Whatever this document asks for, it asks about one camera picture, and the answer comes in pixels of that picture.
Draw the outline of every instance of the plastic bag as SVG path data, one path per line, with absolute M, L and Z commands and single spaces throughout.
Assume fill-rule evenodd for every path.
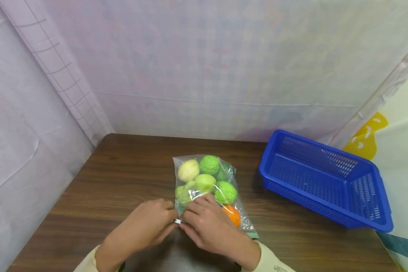
M 258 238 L 238 194 L 236 168 L 212 155 L 173 158 L 175 165 L 175 209 L 184 212 L 187 204 L 204 194 L 212 194 L 233 223 L 251 238 Z

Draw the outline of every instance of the wooden table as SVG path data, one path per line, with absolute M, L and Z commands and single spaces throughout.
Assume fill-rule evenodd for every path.
M 173 200 L 172 157 L 212 154 L 238 171 L 261 241 L 297 272 L 398 272 L 371 229 L 349 230 L 262 188 L 264 143 L 107 135 L 18 255 L 10 272 L 72 271 L 142 201 Z M 238 271 L 180 230 L 127 262 L 130 271 Z

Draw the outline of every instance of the orange fruit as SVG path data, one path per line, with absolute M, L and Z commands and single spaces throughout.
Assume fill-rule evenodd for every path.
M 234 223 L 236 227 L 240 226 L 241 218 L 240 213 L 236 210 L 235 207 L 226 205 L 222 206 L 222 211 L 224 211 L 230 218 L 230 220 Z

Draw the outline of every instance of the sleeve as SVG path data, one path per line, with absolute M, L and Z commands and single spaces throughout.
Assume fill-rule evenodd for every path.
M 261 249 L 261 257 L 257 268 L 251 272 L 295 272 L 295 270 L 288 267 L 280 261 L 270 249 L 262 243 L 257 242 Z
M 98 272 L 96 268 L 95 252 L 98 249 L 97 246 L 83 259 L 83 261 L 76 267 L 74 272 Z

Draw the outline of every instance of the mesh basket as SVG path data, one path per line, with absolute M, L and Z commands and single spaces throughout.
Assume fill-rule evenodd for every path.
M 372 162 L 277 130 L 260 164 L 264 187 L 351 229 L 393 229 L 382 178 Z

